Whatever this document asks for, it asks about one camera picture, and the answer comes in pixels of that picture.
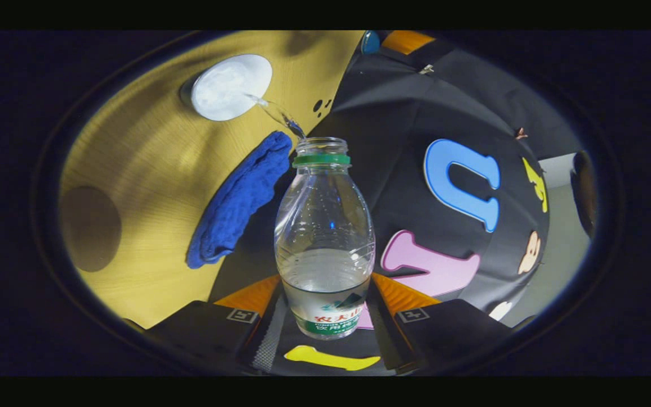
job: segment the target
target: plastic water bottle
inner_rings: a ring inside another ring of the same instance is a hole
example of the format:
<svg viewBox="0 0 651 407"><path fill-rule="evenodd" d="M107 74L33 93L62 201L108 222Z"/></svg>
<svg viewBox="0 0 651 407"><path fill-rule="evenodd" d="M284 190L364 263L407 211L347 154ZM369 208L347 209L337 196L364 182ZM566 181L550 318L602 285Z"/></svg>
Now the plastic water bottle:
<svg viewBox="0 0 651 407"><path fill-rule="evenodd" d="M375 260L368 207L348 175L346 142L300 140L297 174L275 229L278 271L298 327L309 337L350 335L364 307Z"/></svg>

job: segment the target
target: blue cloth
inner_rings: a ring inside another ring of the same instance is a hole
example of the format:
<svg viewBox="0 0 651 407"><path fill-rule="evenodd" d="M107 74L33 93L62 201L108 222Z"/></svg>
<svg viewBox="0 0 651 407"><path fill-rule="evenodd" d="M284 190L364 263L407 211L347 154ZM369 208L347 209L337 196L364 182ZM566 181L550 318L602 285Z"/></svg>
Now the blue cloth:
<svg viewBox="0 0 651 407"><path fill-rule="evenodd" d="M273 132L230 174L192 236L189 268L212 265L233 252L250 216L273 199L276 181L289 169L291 147L290 137Z"/></svg>

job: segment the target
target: wood grain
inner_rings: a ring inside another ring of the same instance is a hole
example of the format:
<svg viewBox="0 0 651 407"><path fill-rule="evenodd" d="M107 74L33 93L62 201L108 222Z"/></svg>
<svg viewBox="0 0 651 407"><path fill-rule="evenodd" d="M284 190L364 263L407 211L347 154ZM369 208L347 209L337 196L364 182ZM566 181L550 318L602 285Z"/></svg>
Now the wood grain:
<svg viewBox="0 0 651 407"><path fill-rule="evenodd" d="M199 270L186 266L194 229L246 155L271 132L285 131L258 108L222 123L202 118L179 99L181 85L225 58L259 54L274 69L264 98L310 132L330 111L320 109L318 118L314 104L335 98L362 34L230 34L150 70L97 111L75 141L61 183L63 196L72 188L98 188L121 217L111 262L97 273L79 270L108 307L147 329L193 300L206 301L222 259Z"/></svg>

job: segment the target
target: green bottle ring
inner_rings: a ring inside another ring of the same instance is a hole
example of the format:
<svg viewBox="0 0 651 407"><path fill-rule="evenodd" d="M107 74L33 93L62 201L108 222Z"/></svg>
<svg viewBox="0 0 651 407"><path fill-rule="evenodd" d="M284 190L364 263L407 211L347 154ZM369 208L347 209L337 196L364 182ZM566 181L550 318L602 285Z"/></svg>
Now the green bottle ring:
<svg viewBox="0 0 651 407"><path fill-rule="evenodd" d="M298 155L293 160L293 167L297 168L307 164L351 164L351 157L343 154L316 154Z"/></svg>

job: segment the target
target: dark circular spot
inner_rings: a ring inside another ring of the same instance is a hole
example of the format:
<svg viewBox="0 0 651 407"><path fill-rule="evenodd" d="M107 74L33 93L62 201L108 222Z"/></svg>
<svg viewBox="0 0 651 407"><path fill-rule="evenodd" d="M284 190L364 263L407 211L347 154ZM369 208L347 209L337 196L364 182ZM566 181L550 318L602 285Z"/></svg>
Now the dark circular spot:
<svg viewBox="0 0 651 407"><path fill-rule="evenodd" d="M122 222L109 196L91 187L68 191L59 203L64 244L72 263L84 271L99 271L114 258Z"/></svg>

